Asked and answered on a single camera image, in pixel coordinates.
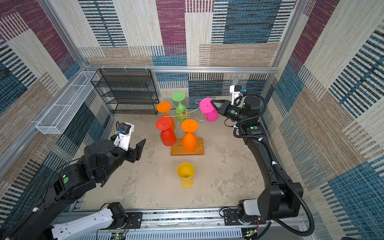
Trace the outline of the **pink wine glass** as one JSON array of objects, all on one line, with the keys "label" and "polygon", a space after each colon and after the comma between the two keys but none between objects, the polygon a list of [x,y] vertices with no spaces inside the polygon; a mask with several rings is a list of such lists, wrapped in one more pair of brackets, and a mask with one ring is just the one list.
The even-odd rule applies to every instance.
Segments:
[{"label": "pink wine glass", "polygon": [[204,117],[208,122],[216,122],[219,119],[219,113],[211,103],[211,98],[204,98],[200,101],[200,110],[204,113]]}]

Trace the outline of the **yellow wine glass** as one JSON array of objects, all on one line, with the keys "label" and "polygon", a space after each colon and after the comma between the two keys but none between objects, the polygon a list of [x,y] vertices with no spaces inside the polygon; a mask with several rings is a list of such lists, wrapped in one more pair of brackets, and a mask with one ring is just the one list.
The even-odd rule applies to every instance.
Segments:
[{"label": "yellow wine glass", "polygon": [[190,163],[181,163],[177,168],[177,174],[181,180],[181,186],[189,189],[194,185],[195,168]]}]

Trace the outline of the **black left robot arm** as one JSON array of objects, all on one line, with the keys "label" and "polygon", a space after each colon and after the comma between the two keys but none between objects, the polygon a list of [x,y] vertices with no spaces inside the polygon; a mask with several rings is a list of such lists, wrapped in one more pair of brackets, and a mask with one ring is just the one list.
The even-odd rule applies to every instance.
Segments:
[{"label": "black left robot arm", "polygon": [[1,231],[2,240],[36,240],[68,206],[97,184],[104,186],[110,176],[125,162],[141,158],[146,141],[134,149],[115,147],[111,140],[98,140],[85,147],[84,155],[63,168],[53,178],[46,193],[13,227]]}]

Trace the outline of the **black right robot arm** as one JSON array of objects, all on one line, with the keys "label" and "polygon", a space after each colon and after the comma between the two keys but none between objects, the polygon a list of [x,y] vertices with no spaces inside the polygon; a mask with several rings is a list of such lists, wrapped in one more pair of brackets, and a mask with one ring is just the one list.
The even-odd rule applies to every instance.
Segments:
[{"label": "black right robot arm", "polygon": [[233,104],[228,100],[212,100],[211,104],[220,115],[236,122],[234,136],[243,139],[252,152],[265,184],[258,198],[239,202],[239,222],[248,225],[258,217],[264,221],[297,217],[303,187],[294,183],[275,159],[267,131],[259,123],[259,117],[267,109],[265,99],[260,95],[246,95],[237,97]]}]

